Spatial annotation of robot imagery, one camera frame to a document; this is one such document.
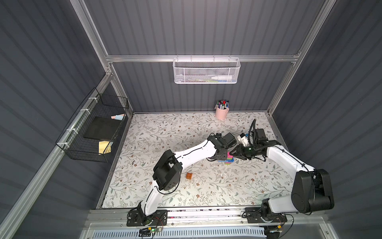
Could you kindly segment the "light blue long lego brick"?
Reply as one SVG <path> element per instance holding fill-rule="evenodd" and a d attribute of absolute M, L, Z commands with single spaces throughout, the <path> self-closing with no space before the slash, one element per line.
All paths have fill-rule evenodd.
<path fill-rule="evenodd" d="M 231 159 L 231 160 L 219 160 L 218 162 L 222 162 L 224 164 L 232 164 L 234 162 L 234 159 Z"/>

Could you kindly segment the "orange lego brick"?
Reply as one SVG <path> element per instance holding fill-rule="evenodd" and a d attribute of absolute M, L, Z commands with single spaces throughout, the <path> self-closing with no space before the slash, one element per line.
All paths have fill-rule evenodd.
<path fill-rule="evenodd" d="M 192 177 L 193 177 L 193 174 L 192 174 L 192 173 L 187 173 L 187 174 L 186 174 L 186 179 L 191 180 Z"/>

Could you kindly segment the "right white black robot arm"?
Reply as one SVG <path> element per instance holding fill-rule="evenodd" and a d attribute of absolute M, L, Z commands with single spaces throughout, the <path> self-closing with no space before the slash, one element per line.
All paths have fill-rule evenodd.
<path fill-rule="evenodd" d="M 334 208 L 334 196 L 329 173 L 310 166 L 285 149 L 278 141 L 269 140 L 263 129 L 255 128 L 253 120 L 248 133 L 239 137 L 239 145 L 231 152 L 242 160 L 270 159 L 287 172 L 293 182 L 290 196 L 262 201 L 260 215 L 268 221 L 270 216 L 282 213 L 311 214 Z"/>

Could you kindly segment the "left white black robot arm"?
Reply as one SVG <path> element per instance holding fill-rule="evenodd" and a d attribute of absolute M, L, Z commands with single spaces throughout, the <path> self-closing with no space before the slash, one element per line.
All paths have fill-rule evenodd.
<path fill-rule="evenodd" d="M 147 196 L 136 207 L 140 224 L 148 225 L 165 195 L 177 190 L 183 170 L 206 158 L 218 160 L 226 158 L 228 149 L 237 143 L 235 137 L 228 133 L 211 133 L 202 143 L 189 149 L 172 152 L 166 150 L 153 169 L 152 185 Z"/>

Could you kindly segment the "pink pen cup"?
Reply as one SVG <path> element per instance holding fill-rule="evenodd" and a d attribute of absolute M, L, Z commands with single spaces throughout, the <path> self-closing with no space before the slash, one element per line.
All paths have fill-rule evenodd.
<path fill-rule="evenodd" d="M 225 120 L 226 117 L 227 117 L 227 114 L 229 112 L 229 108 L 219 108 L 217 107 L 215 109 L 215 117 L 218 119 L 218 120 Z"/>

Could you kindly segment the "markers in cup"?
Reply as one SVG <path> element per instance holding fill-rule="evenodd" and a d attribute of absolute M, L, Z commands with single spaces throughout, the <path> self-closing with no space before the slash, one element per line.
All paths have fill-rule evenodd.
<path fill-rule="evenodd" d="M 215 109 L 228 110 L 229 109 L 229 101 L 219 100 L 215 105 Z"/>

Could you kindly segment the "floral table mat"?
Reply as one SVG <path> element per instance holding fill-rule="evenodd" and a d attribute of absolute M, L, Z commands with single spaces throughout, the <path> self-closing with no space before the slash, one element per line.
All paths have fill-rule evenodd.
<path fill-rule="evenodd" d="M 101 204 L 103 209 L 131 208 L 141 202 L 152 185 L 153 168 L 164 151 L 182 151 L 202 143 L 211 133 L 246 133 L 252 121 L 275 134 L 265 112 L 229 113 L 218 120 L 213 113 L 136 114 Z M 191 180 L 186 174 L 192 173 Z M 162 207 L 247 206 L 263 199 L 288 196 L 291 177 L 275 162 L 235 159 L 232 164 L 206 159 L 188 167 Z"/>

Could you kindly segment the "white bottle in basket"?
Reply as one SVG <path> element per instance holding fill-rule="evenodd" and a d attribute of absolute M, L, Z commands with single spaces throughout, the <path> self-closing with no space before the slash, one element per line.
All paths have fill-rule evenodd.
<path fill-rule="evenodd" d="M 228 81 L 231 81 L 232 80 L 232 78 L 233 78 L 233 76 L 232 75 L 218 75 L 218 76 L 212 76 L 212 80 L 213 81 L 226 81 L 226 82 L 228 82 Z"/>

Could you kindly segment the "pastel sticky note pad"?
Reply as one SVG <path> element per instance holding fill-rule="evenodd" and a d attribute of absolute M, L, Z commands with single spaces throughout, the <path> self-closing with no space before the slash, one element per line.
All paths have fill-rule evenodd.
<path fill-rule="evenodd" d="M 111 116 L 111 119 L 114 119 L 114 120 L 123 120 L 124 117 L 125 117 L 125 114 L 121 114 L 121 115 Z"/>

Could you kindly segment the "small green circuit board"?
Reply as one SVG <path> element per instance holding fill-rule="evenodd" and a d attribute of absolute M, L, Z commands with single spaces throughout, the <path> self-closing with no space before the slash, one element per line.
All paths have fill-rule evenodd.
<path fill-rule="evenodd" d="M 143 237 L 154 237 L 157 233 L 162 232 L 162 228 L 158 227 L 148 227 L 140 229 L 138 232 L 138 236 Z"/>

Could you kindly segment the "yellow sticky notes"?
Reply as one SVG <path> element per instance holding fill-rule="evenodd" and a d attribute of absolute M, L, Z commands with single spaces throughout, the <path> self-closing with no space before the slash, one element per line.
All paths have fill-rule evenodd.
<path fill-rule="evenodd" d="M 98 154 L 108 154 L 111 153 L 113 142 L 111 141 L 99 141 L 98 142 Z"/>

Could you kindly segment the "black notebook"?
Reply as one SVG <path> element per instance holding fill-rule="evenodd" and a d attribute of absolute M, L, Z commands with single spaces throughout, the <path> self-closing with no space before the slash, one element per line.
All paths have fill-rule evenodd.
<path fill-rule="evenodd" d="M 84 138 L 99 141 L 110 141 L 117 132 L 121 121 L 103 117 L 95 117 L 84 133 Z"/>

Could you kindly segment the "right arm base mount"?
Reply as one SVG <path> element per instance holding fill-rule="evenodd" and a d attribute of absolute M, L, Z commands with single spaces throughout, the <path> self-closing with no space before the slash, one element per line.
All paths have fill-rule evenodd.
<path fill-rule="evenodd" d="M 247 207 L 241 215 L 248 223 L 279 223 L 287 222 L 287 217 L 283 213 L 273 213 L 268 209 L 260 207 Z"/>

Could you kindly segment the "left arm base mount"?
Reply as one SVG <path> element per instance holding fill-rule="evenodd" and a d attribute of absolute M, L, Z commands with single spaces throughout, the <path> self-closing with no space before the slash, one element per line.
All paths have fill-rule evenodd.
<path fill-rule="evenodd" d="M 167 225 L 167 210 L 157 210 L 150 216 L 146 216 L 141 208 L 132 209 L 127 214 L 127 227 L 139 226 L 166 226 Z"/>

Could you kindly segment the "aluminium rail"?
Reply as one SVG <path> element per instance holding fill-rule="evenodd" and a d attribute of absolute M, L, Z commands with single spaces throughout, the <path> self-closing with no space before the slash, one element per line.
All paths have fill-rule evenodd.
<path fill-rule="evenodd" d="M 167 208 L 167 227 L 212 227 L 212 226 L 239 226 L 246 225 L 248 221 L 242 217 L 246 206 L 216 206 L 216 207 L 174 207 Z M 118 229 L 126 228 L 127 209 L 96 209 L 90 210 L 84 228 L 92 229 Z M 323 224 L 328 223 L 324 212 L 311 215 L 288 212 L 285 225 Z"/>

